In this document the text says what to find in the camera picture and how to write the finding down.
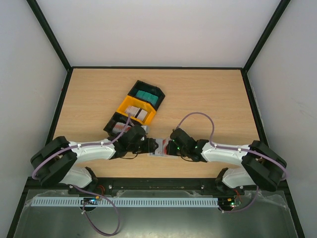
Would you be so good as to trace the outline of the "beige card holder wallet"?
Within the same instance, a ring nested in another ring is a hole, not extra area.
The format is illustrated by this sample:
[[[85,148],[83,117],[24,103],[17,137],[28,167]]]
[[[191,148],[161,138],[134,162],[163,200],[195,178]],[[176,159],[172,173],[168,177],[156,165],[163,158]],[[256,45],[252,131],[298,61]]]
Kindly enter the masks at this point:
[[[157,148],[154,152],[148,153],[154,157],[180,157],[176,144],[170,138],[155,138]]]

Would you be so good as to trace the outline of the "black bin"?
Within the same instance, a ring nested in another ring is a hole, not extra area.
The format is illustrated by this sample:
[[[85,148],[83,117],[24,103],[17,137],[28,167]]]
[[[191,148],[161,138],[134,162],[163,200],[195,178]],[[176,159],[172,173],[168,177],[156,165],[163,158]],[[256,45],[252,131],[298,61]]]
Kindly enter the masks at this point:
[[[104,131],[108,133],[110,136],[114,136],[119,134],[120,132],[124,131],[125,133],[140,133],[141,135],[146,135],[149,133],[149,127],[143,125],[133,116],[130,116],[130,122],[128,123],[127,127],[124,129],[128,120],[127,114],[121,114],[115,112],[111,119],[104,127]]]
[[[160,88],[140,80],[137,80],[128,95],[149,103],[156,111],[165,99],[165,94]]]

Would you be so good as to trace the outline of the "yellow bin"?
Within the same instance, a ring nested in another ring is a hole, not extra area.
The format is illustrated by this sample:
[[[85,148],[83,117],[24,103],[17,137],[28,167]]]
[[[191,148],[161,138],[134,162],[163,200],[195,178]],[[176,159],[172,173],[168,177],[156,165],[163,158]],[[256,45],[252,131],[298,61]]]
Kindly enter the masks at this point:
[[[150,103],[131,96],[125,97],[116,112],[124,116],[130,115],[133,120],[142,125],[149,125],[156,115],[156,110]]]

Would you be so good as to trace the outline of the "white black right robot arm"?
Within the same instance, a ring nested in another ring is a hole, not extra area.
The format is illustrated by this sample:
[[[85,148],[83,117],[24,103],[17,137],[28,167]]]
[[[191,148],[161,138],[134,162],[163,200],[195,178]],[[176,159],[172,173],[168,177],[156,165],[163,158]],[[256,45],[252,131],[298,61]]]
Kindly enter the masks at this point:
[[[222,169],[216,189],[227,194],[233,188],[256,185],[262,190],[276,191],[287,178],[287,163],[264,143],[254,140],[250,145],[210,144],[208,140],[176,142],[170,140],[166,153],[187,157],[194,162],[222,162],[236,165]]]

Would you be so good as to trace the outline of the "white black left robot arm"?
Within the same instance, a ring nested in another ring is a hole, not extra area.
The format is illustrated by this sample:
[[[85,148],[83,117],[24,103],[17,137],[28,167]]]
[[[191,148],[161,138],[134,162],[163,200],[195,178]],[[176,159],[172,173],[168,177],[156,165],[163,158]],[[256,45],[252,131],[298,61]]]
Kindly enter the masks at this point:
[[[147,137],[145,127],[139,125],[94,142],[79,143],[59,136],[31,158],[32,177],[43,187],[63,183],[85,188],[92,183],[94,175],[91,169],[79,167],[79,163],[123,158],[127,153],[152,153],[158,147],[155,139]]]

